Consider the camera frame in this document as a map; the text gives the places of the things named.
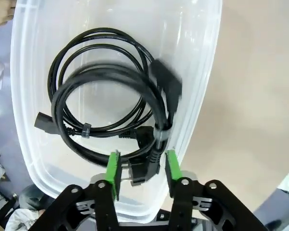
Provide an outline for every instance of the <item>plastic container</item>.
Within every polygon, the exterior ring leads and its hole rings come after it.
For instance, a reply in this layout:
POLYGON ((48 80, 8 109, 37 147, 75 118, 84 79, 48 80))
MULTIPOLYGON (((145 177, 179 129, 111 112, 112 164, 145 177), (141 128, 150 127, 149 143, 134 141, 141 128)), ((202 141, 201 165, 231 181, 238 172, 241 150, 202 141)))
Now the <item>plastic container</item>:
MULTIPOLYGON (((130 34, 183 79, 183 96, 168 146, 175 148, 181 162, 209 80, 221 10, 221 0, 18 0, 11 48, 13 109, 24 160, 34 183, 56 197, 67 185, 86 187, 93 175, 105 172, 72 152, 60 136, 33 126, 38 112, 51 114, 46 83, 54 57, 76 35, 96 27, 130 34)), ((129 45, 114 43, 137 57, 129 45)), ((95 60, 127 62, 115 51, 95 50, 76 59, 68 71, 95 60)), ((98 83, 74 92, 67 105, 82 122, 104 126, 122 118, 137 100, 138 95, 130 89, 98 83)), ((79 138, 78 142, 105 154, 115 149, 123 154, 137 149, 136 141, 116 137, 79 138)), ((147 223, 154 218, 168 192, 164 161, 162 158, 160 174, 142 186, 122 182, 120 201, 116 202, 120 221, 147 223)))

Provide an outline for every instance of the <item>power cord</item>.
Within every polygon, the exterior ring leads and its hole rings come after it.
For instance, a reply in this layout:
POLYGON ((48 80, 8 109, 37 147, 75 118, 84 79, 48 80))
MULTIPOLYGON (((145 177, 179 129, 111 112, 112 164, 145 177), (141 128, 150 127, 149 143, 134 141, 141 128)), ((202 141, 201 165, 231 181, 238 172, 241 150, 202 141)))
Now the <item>power cord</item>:
POLYGON ((81 135, 85 138, 105 138, 119 135, 120 137, 126 138, 126 135, 124 136, 122 134, 139 129, 140 132, 137 133, 137 141, 142 145, 139 150, 122 156, 122 163, 129 164, 134 184, 142 183, 158 173, 160 156, 165 150, 168 140, 168 137, 163 138, 161 134, 164 134, 164 131, 172 127, 179 97, 182 94, 182 84, 163 63, 154 60, 152 55, 131 36, 112 28, 96 28, 78 35, 56 56, 49 71, 47 85, 49 98, 52 102, 52 117, 40 112, 37 116, 35 127, 50 134, 60 134, 63 141, 75 153, 87 161, 104 167, 107 165, 108 155, 87 149, 73 141, 70 136, 81 135), (133 45, 139 53, 142 66, 131 53, 121 47, 111 44, 93 44, 73 53, 63 64, 57 80, 59 66, 69 49, 89 40, 106 38, 122 40, 133 45), (76 69, 63 83, 66 69, 77 56, 86 51, 100 48, 111 49, 124 54, 132 61, 137 71, 121 64, 90 63, 76 69), (151 73, 156 79, 157 85, 149 78, 147 59, 151 62, 151 73), (71 114, 66 105, 66 100, 76 88, 92 81, 114 81, 134 89, 141 97, 135 107, 120 121, 105 127, 91 128, 90 124, 80 123, 71 114), (161 96, 162 91, 165 92, 166 95, 168 116, 166 115, 165 103, 161 96), (146 103, 149 104, 151 110, 142 117, 146 103), (158 134, 159 136, 153 136, 152 127, 140 127, 140 125, 152 115, 156 122, 154 128, 156 131, 154 134, 158 134), (128 125, 123 128, 118 128, 133 116, 134 118, 128 125))

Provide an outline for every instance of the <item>beige floor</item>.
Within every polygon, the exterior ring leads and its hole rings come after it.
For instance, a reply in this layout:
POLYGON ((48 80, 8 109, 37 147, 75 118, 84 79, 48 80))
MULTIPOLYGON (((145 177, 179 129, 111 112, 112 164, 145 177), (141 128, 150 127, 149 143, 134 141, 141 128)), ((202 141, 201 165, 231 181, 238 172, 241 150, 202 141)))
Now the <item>beige floor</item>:
POLYGON ((182 169, 222 181, 251 210, 289 172, 289 0, 223 1, 192 141, 182 169))

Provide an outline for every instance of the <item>coiled cable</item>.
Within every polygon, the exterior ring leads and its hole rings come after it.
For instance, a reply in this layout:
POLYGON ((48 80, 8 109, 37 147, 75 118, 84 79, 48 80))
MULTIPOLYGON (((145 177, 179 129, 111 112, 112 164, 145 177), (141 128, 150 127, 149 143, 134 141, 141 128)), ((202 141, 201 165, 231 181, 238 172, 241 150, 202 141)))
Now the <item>coiled cable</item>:
MULTIPOLYGON (((155 85, 149 79, 148 61, 152 62, 153 56, 148 50, 135 41, 128 34, 112 28, 96 28, 91 29, 76 36, 71 40, 55 57, 48 75, 48 95, 52 102, 52 116, 55 125, 59 129, 59 134, 62 136, 64 142, 78 155, 82 156, 88 161, 96 163, 101 166, 106 166, 108 155, 100 154, 89 150, 80 144, 74 142, 70 135, 81 135, 84 124, 79 122, 70 112, 66 105, 66 99, 69 94, 80 85, 91 81, 115 81, 133 88, 140 93, 141 97, 135 107, 118 122, 99 128, 90 128, 91 137, 112 137, 120 135, 130 129, 136 128, 146 122, 152 115, 154 115, 156 125, 160 129, 168 126, 169 121, 166 118, 165 105, 161 97, 161 88, 155 85), (81 43, 96 40, 96 39, 116 39, 127 42, 133 45, 139 53, 141 63, 127 50, 111 45, 111 44, 93 44, 85 46, 74 52, 66 62, 62 65, 59 73, 59 66, 66 55, 66 53, 76 45, 81 43), (86 51, 94 49, 111 49, 125 55, 136 67, 137 71, 118 64, 88 64, 76 71, 74 71, 65 83, 63 83, 66 70, 70 63, 79 55, 86 51), (149 103, 151 110, 142 117, 146 103, 149 103), (131 122, 123 128, 118 128, 130 119, 131 122)), ((154 141, 145 147, 133 153, 124 155, 122 162, 127 163, 129 159, 134 157, 147 157, 148 151, 153 147, 154 141)))

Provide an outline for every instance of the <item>cable tie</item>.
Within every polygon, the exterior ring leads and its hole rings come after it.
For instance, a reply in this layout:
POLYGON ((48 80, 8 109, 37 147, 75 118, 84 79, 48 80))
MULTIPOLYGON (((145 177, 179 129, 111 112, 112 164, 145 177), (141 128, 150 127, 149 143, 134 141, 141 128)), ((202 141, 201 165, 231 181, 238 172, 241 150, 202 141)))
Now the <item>cable tie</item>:
POLYGON ((87 139, 90 138, 90 129, 91 129, 91 124, 85 123, 82 128, 81 136, 87 139))
POLYGON ((170 136, 171 128, 168 130, 159 130, 154 126, 153 136, 158 142, 166 141, 170 136))

